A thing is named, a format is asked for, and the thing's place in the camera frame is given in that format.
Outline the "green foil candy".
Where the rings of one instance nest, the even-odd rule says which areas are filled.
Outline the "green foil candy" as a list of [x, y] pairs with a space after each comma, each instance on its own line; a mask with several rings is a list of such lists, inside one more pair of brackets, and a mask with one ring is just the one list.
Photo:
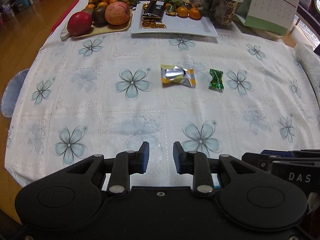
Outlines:
[[212, 77], [212, 80], [209, 83], [209, 88], [213, 90], [223, 91], [224, 85], [223, 85], [223, 71], [210, 69], [209, 73]]

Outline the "gold metal tin tray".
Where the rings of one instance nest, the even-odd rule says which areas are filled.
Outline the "gold metal tin tray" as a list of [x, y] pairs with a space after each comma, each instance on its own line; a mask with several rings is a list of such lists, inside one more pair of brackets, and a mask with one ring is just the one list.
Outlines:
[[221, 185], [220, 185], [219, 179], [217, 177], [217, 174], [212, 174], [212, 179], [213, 179], [214, 188], [220, 189]]

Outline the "white floral tablecloth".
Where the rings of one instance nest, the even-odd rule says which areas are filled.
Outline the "white floral tablecloth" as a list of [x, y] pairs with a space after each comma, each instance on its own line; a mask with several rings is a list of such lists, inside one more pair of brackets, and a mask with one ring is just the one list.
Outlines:
[[[319, 59], [237, 24], [218, 37], [132, 35], [46, 40], [11, 120], [4, 166], [26, 186], [94, 154], [114, 157], [150, 144], [134, 185], [185, 186], [172, 145], [226, 153], [319, 148]], [[161, 64], [193, 69], [196, 87], [163, 84]], [[210, 69], [224, 90], [209, 88]]]

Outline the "yellow silver snack packet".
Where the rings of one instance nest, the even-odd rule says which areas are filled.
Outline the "yellow silver snack packet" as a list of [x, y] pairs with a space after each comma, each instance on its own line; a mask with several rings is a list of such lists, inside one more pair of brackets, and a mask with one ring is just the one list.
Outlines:
[[196, 87], [194, 70], [180, 66], [161, 64], [161, 81], [163, 84], [176, 83], [191, 88]]

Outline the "wooden fruit board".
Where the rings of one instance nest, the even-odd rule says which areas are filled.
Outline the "wooden fruit board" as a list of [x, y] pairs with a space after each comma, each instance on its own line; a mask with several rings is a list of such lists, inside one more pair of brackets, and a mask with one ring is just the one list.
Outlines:
[[130, 23], [131, 23], [131, 18], [130, 18], [129, 22], [122, 24], [122, 25], [111, 25], [109, 23], [106, 25], [94, 25], [92, 22], [92, 25], [91, 25], [91, 28], [89, 29], [89, 31], [81, 36], [72, 36], [68, 32], [67, 25], [66, 25], [65, 28], [60, 33], [60, 39], [66, 40], [70, 37], [72, 37], [72, 38], [85, 38], [85, 37], [90, 37], [90, 36], [94, 36], [94, 35], [98, 35], [98, 34], [108, 34], [108, 33], [114, 33], [117, 31], [125, 31], [129, 28]]

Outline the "white rectangular plate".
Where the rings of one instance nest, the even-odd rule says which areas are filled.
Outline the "white rectangular plate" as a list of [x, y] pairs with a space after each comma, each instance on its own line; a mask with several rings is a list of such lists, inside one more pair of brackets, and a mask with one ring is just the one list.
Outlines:
[[209, 18], [200, 20], [181, 18], [164, 14], [161, 20], [166, 28], [144, 28], [142, 26], [143, 5], [148, 1], [137, 4], [131, 20], [131, 34], [164, 33], [164, 34], [187, 34], [203, 37], [218, 37], [218, 33]]

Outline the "gold wrapped candy on plate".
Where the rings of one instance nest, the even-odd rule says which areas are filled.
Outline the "gold wrapped candy on plate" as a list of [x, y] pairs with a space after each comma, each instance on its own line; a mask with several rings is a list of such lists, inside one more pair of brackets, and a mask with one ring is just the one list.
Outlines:
[[167, 26], [163, 23], [157, 23], [155, 21], [143, 21], [142, 27], [144, 29], [166, 29]]

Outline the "dark red apple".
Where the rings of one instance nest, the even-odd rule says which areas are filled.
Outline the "dark red apple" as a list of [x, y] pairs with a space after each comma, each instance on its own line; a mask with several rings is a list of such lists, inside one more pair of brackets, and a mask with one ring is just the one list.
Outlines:
[[74, 13], [67, 23], [67, 30], [72, 36], [81, 36], [89, 31], [92, 25], [92, 16], [87, 12]]

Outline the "orange tangerine right on plate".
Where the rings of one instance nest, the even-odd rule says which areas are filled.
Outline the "orange tangerine right on plate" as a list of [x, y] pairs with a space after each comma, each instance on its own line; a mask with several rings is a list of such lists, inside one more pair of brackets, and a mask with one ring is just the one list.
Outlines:
[[201, 19], [201, 13], [199, 11], [199, 9], [197, 8], [191, 8], [189, 10], [189, 18], [191, 18], [192, 20], [200, 20]]

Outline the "orange tangerine on plate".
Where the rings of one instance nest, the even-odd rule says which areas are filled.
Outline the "orange tangerine on plate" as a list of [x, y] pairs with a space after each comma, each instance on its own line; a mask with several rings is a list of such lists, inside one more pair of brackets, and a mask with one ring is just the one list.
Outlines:
[[201, 19], [201, 13], [199, 11], [199, 9], [197, 8], [191, 8], [189, 10], [189, 18], [191, 18], [192, 20], [200, 20]]
[[176, 9], [176, 13], [178, 17], [187, 18], [189, 15], [189, 10], [187, 7], [178, 7]]

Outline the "dark brown fruit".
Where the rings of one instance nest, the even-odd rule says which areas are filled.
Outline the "dark brown fruit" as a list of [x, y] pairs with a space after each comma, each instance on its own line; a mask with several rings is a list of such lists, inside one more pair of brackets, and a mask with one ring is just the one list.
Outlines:
[[108, 24], [105, 18], [106, 7], [96, 7], [92, 11], [92, 21], [94, 25], [106, 25]]

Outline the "pink yellow apple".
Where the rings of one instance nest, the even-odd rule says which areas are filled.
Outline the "pink yellow apple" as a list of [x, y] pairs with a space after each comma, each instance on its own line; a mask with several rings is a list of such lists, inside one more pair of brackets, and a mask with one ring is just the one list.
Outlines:
[[129, 6], [124, 2], [113, 2], [105, 10], [105, 19], [111, 25], [122, 25], [131, 18]]

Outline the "orange tangerine left on plate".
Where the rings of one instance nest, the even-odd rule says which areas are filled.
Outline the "orange tangerine left on plate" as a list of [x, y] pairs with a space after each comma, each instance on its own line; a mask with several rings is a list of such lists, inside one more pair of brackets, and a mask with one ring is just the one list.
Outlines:
[[189, 15], [189, 10], [187, 7], [178, 7], [176, 9], [176, 13], [178, 17], [187, 18]]

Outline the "black chocolate packet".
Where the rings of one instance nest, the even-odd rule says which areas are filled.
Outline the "black chocolate packet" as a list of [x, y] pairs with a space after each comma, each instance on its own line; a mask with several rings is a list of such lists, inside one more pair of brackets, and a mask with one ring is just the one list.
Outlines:
[[144, 7], [142, 14], [143, 20], [161, 20], [165, 11], [165, 2], [163, 0], [151, 0]]

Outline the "brown patterned snack jar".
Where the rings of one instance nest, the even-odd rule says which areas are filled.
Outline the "brown patterned snack jar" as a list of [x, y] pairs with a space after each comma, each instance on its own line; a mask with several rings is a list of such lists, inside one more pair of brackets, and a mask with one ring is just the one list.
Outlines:
[[230, 25], [239, 2], [233, 0], [213, 0], [209, 18], [219, 25]]

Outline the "desk calendar green base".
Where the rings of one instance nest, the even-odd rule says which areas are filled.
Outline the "desk calendar green base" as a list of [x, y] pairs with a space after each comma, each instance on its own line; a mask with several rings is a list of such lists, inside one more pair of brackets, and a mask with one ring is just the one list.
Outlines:
[[299, 0], [244, 0], [235, 12], [239, 21], [284, 36], [293, 23]]

